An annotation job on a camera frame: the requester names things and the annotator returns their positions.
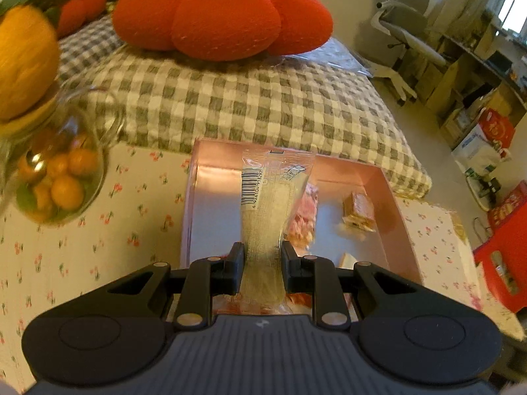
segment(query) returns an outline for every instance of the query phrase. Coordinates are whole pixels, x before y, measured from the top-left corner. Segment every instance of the gray checkered blanket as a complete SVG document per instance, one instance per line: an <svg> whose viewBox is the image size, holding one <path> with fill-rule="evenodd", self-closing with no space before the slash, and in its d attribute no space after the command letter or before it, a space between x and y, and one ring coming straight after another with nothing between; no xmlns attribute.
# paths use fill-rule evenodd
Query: gray checkered blanket
<svg viewBox="0 0 527 395"><path fill-rule="evenodd" d="M62 82L97 64L123 42L113 30L112 17L106 15L63 38L59 44L62 51L59 80Z"/></svg>
<svg viewBox="0 0 527 395"><path fill-rule="evenodd" d="M107 49L116 40L112 36L110 44L95 46ZM82 46L81 55L88 54L91 45ZM363 75L294 58L276 66L256 58L213 64L129 46L94 65L78 58L68 71L91 66L65 88L112 90L125 107L123 139L131 144L190 153L198 137L271 142L377 165L397 193L420 198L431 187L390 111ZM94 112L98 129L110 125L111 100L95 93L79 102Z"/></svg>

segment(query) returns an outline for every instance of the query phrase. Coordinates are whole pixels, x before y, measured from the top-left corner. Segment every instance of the barcode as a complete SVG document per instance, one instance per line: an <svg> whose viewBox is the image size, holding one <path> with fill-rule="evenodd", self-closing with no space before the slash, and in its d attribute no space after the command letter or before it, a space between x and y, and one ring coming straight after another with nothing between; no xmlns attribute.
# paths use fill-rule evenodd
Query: barcode
<svg viewBox="0 0 527 395"><path fill-rule="evenodd" d="M264 176L263 168L243 168L241 170L241 204L256 209L260 184Z"/></svg>

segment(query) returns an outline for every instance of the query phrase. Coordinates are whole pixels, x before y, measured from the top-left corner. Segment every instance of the clear plastic wrapper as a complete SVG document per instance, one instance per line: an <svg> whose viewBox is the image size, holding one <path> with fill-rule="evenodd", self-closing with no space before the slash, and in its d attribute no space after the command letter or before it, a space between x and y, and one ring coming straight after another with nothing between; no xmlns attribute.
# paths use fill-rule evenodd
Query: clear plastic wrapper
<svg viewBox="0 0 527 395"><path fill-rule="evenodd" d="M331 67L356 72L367 77L372 76L370 71L334 37L331 37L318 49L303 54L291 55L288 58L312 61L318 64L330 65Z"/></svg>
<svg viewBox="0 0 527 395"><path fill-rule="evenodd" d="M241 238L246 247L240 292L215 301L217 313L287 314L280 245L313 168L305 151L245 151Z"/></svg>
<svg viewBox="0 0 527 395"><path fill-rule="evenodd" d="M315 240L315 225L318 211L318 188L307 183L306 190L287 230L286 240L291 242L299 256L307 254L307 249Z"/></svg>

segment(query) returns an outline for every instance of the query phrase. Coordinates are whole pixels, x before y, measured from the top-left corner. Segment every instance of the snack package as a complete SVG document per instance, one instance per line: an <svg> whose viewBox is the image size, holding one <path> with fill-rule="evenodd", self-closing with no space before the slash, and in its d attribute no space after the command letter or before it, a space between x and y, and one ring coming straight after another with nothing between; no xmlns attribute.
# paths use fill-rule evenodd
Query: snack package
<svg viewBox="0 0 527 395"><path fill-rule="evenodd" d="M299 256L307 254L309 244L315 239L318 211L318 188L307 183L296 214L289 224L286 240L291 242Z"/></svg>
<svg viewBox="0 0 527 395"><path fill-rule="evenodd" d="M343 221L367 232L375 232L375 211L373 203L363 193L352 192L344 199Z"/></svg>
<svg viewBox="0 0 527 395"><path fill-rule="evenodd" d="M241 240L246 248L240 292L216 300L217 313L287 314L280 245L296 211L315 155L306 151L243 153Z"/></svg>

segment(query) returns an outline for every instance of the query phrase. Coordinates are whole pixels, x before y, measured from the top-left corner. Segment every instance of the yellow lid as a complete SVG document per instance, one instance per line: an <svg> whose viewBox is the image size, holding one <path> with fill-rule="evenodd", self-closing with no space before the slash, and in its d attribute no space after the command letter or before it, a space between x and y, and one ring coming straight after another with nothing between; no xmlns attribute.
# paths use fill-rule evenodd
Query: yellow lid
<svg viewBox="0 0 527 395"><path fill-rule="evenodd" d="M59 85L54 81L46 94L27 112L5 123L0 122L0 137L12 138L20 134L28 134L46 120L55 110L55 102Z"/></svg>

